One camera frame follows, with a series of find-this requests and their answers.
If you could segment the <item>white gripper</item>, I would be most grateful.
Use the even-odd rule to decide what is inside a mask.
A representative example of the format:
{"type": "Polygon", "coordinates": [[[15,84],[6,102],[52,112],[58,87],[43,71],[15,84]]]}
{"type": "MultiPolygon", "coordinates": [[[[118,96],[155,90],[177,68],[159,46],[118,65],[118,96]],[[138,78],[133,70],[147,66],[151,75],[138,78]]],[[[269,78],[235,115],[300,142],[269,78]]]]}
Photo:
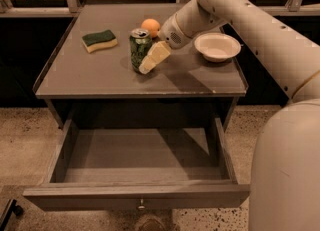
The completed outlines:
{"type": "Polygon", "coordinates": [[[186,46],[193,38],[190,28],[190,18],[187,14],[182,12],[173,14],[158,32],[158,37],[163,41],[152,45],[139,66],[139,72],[142,74],[149,73],[170,56],[171,48],[180,49],[186,46]]]}

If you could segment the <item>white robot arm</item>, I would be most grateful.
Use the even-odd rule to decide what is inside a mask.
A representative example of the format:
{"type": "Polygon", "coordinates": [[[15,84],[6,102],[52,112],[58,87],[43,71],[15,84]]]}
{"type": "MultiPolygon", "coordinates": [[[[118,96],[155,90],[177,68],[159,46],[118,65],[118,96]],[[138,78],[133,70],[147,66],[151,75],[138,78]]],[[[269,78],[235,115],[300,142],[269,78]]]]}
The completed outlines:
{"type": "Polygon", "coordinates": [[[320,231],[320,46],[249,0],[190,0],[158,32],[145,67],[226,23],[287,104],[254,148],[248,231],[320,231]]]}

